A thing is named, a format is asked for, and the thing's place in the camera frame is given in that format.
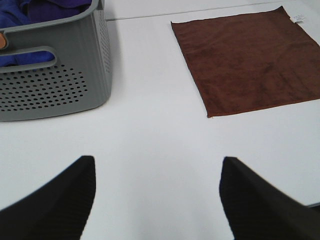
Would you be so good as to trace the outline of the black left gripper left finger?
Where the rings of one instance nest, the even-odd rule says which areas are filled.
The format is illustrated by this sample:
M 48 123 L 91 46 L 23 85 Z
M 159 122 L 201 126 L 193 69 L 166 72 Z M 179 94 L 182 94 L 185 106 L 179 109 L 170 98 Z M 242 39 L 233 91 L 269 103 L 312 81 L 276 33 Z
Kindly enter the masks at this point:
M 95 159 L 81 156 L 48 183 L 0 211 L 0 238 L 79 240 L 95 195 Z

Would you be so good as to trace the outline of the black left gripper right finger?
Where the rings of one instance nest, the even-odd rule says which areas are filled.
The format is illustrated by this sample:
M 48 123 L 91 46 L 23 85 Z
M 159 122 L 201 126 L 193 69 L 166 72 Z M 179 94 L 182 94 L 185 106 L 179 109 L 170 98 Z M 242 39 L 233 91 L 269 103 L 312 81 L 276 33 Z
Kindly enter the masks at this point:
M 219 196 L 236 240 L 318 240 L 320 213 L 260 177 L 236 157 L 225 157 Z

